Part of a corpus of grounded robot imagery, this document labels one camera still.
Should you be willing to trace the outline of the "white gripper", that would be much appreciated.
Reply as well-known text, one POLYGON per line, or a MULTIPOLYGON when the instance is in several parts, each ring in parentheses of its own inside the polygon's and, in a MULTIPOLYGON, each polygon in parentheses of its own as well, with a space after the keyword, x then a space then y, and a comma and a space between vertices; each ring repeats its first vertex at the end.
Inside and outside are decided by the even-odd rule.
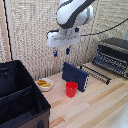
MULTIPOLYGON (((47 46, 56 48, 61 46, 77 44, 80 38, 79 28, 51 30, 47 34, 47 46)), ((71 48, 66 48, 66 55, 69 55, 71 48)), ((57 57, 58 50, 54 50, 54 57, 57 57)))

